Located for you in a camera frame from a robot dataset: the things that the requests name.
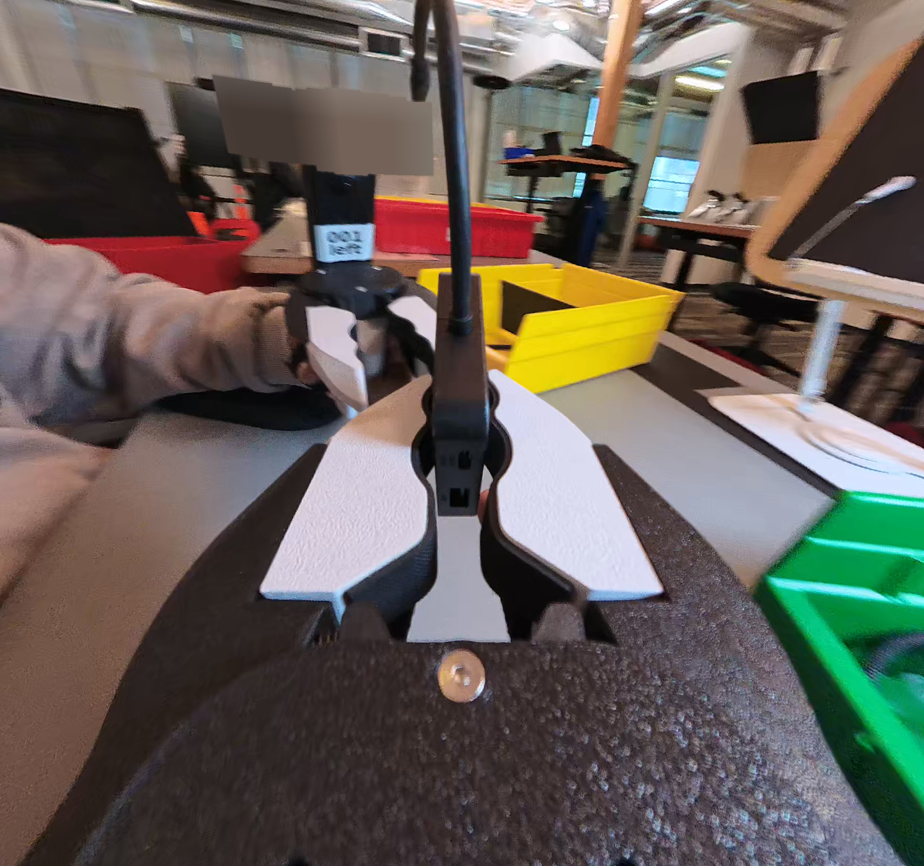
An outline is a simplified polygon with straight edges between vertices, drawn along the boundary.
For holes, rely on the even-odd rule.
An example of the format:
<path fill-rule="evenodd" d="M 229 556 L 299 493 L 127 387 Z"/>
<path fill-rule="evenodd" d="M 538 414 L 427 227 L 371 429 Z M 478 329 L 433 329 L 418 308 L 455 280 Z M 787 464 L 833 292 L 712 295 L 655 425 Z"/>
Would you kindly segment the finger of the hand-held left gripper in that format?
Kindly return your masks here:
<path fill-rule="evenodd" d="M 404 295 L 388 304 L 386 320 L 412 375 L 431 375 L 437 331 L 435 309 L 419 296 Z"/>
<path fill-rule="evenodd" d="M 311 369 L 342 409 L 366 410 L 367 378 L 354 337 L 356 318 L 332 306 L 307 306 L 305 317 Z"/>

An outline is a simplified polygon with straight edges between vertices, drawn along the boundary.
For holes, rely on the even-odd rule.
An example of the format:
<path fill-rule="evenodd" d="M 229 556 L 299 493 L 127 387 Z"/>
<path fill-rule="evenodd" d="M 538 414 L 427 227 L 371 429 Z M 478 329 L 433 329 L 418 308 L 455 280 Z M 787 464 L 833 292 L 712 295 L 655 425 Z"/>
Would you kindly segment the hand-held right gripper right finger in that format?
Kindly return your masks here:
<path fill-rule="evenodd" d="M 590 439 L 545 400 L 489 373 L 491 424 L 480 569 L 511 641 L 546 610 L 664 596 L 664 584 Z"/>

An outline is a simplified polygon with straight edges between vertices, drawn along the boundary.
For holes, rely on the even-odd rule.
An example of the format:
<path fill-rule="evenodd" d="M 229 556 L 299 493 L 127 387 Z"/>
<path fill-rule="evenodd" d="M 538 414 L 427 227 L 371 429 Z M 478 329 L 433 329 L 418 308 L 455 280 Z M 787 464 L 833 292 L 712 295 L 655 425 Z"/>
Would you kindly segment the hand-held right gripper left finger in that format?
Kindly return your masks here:
<path fill-rule="evenodd" d="M 406 640 L 414 610 L 435 583 L 431 469 L 421 455 L 427 375 L 346 422 L 329 440 L 286 529 L 260 596 L 347 609 L 373 605 Z"/>

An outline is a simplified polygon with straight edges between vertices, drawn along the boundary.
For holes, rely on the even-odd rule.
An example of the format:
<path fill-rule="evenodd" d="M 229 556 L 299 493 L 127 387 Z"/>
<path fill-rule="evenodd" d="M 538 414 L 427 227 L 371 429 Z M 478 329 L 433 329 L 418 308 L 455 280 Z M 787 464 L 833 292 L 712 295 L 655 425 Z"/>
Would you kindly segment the black hdmi switch hub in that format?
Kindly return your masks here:
<path fill-rule="evenodd" d="M 427 523 L 438 516 L 472 516 L 491 430 L 479 275 L 471 268 L 472 226 L 464 69 L 453 0 L 415 0 L 410 97 L 430 90 L 426 57 L 433 22 L 445 147 L 451 273 L 439 278 L 431 385 L 422 398 L 426 423 L 415 441 L 414 467 L 427 496 Z"/>

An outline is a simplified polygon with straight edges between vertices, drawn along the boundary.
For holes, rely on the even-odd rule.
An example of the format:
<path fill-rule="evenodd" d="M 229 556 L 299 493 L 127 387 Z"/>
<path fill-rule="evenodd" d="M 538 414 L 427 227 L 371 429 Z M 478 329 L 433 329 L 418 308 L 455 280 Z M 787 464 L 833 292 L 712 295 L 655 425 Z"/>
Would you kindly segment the yellow plastic bin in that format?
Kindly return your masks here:
<path fill-rule="evenodd" d="M 475 267 L 489 370 L 534 393 L 651 361 L 685 295 L 612 273 L 563 264 Z M 526 316 L 518 334 L 500 328 L 501 281 L 574 308 Z"/>

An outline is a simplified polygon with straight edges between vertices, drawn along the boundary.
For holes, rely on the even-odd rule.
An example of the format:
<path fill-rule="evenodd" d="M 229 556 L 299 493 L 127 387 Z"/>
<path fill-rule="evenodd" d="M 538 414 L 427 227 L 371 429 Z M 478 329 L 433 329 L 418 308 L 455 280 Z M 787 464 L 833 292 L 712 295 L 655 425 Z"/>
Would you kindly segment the green plastic bin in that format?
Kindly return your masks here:
<path fill-rule="evenodd" d="M 844 493 L 754 598 L 861 802 L 922 864 L 922 499 Z"/>

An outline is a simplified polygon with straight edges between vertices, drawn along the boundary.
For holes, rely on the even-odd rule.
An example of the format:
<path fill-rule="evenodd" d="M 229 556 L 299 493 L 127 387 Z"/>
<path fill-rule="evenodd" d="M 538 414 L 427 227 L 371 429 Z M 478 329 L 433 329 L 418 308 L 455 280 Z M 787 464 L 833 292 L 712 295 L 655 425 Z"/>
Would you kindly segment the black textured pad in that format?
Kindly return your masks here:
<path fill-rule="evenodd" d="M 323 385 L 272 392 L 237 388 L 177 394 L 156 401 L 163 410 L 273 431 L 308 431 L 343 415 Z"/>

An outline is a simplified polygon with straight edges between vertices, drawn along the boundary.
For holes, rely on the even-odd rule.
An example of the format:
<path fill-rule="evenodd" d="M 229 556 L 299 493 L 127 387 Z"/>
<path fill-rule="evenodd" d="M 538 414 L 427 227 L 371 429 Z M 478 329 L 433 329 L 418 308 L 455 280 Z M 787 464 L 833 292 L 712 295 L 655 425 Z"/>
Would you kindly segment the black bin divider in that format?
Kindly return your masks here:
<path fill-rule="evenodd" d="M 569 310 L 574 306 L 508 280 L 501 283 L 500 328 L 518 334 L 526 316 Z"/>

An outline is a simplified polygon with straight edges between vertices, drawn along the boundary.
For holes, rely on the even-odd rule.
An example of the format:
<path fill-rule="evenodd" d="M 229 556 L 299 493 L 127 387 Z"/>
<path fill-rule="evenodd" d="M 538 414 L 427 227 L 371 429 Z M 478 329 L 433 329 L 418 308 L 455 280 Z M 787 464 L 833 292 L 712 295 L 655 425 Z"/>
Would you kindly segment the background standing desk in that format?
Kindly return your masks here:
<path fill-rule="evenodd" d="M 581 145 L 565 154 L 561 150 L 560 133 L 545 133 L 543 147 L 537 150 L 523 147 L 504 148 L 500 165 L 507 176 L 527 179 L 528 214 L 534 211 L 540 179 L 556 179 L 570 173 L 599 178 L 619 172 L 626 174 L 633 182 L 639 169 L 636 161 L 602 144 Z"/>

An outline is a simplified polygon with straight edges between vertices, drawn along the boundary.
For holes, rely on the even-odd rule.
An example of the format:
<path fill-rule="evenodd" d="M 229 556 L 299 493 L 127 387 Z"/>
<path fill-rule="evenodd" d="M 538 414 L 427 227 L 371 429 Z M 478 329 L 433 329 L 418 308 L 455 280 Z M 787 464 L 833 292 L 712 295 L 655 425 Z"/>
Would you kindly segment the white panel stand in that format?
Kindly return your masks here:
<path fill-rule="evenodd" d="M 867 191 L 783 261 L 791 281 L 822 291 L 798 392 L 708 398 L 714 410 L 837 491 L 923 497 L 921 446 L 823 400 L 847 302 L 876 303 L 920 315 L 922 283 L 820 262 L 810 254 L 856 212 L 908 191 L 916 183 L 913 176 L 896 176 Z"/>

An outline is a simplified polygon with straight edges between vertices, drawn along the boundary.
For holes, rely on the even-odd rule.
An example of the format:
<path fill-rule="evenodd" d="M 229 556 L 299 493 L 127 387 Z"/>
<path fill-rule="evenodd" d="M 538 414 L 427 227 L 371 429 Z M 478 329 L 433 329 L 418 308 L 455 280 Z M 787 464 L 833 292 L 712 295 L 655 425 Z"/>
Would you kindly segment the black office chair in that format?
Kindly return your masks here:
<path fill-rule="evenodd" d="M 771 329 L 792 331 L 796 325 L 813 325 L 819 309 L 817 299 L 800 293 L 783 293 L 763 283 L 733 281 L 712 285 L 710 296 L 746 321 L 743 329 L 747 338 L 745 344 L 724 347 L 724 352 L 758 372 L 769 367 L 792 377 L 800 377 L 796 369 L 766 352 L 762 343 Z"/>

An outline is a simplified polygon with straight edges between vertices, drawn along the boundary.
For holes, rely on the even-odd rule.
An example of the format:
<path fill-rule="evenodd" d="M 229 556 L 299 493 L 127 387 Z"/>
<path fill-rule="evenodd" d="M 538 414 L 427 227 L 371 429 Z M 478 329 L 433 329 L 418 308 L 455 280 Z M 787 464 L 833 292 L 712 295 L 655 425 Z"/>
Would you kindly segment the window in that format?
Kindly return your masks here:
<path fill-rule="evenodd" d="M 642 208 L 655 215 L 682 215 L 698 172 L 699 160 L 696 158 L 656 156 Z"/>

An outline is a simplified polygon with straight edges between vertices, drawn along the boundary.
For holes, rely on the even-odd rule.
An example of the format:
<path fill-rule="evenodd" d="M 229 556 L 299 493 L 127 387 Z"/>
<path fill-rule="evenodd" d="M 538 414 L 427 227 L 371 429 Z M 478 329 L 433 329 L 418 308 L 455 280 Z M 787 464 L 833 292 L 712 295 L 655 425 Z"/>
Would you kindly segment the clear stand with tools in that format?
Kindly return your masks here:
<path fill-rule="evenodd" d="M 702 202 L 688 211 L 683 220 L 720 224 L 747 226 L 757 212 L 758 201 L 749 200 L 741 192 L 725 193 L 708 190 Z"/>

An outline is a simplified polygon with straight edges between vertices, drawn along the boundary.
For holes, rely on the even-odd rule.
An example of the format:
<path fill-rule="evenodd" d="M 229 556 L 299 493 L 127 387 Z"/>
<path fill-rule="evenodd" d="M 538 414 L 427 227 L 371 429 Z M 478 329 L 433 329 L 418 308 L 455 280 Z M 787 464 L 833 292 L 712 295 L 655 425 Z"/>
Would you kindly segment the plywood and black chair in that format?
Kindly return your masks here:
<path fill-rule="evenodd" d="M 780 196 L 803 163 L 819 136 L 822 89 L 817 71 L 742 88 L 749 147 L 740 184 L 748 199 Z"/>

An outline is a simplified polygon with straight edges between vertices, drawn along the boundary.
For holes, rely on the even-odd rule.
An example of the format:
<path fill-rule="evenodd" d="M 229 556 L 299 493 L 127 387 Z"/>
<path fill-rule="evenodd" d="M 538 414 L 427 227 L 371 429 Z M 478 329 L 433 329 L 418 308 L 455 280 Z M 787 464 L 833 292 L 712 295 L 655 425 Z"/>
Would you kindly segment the wooden post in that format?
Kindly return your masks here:
<path fill-rule="evenodd" d="M 611 0 L 592 143 L 612 148 L 644 0 Z"/>

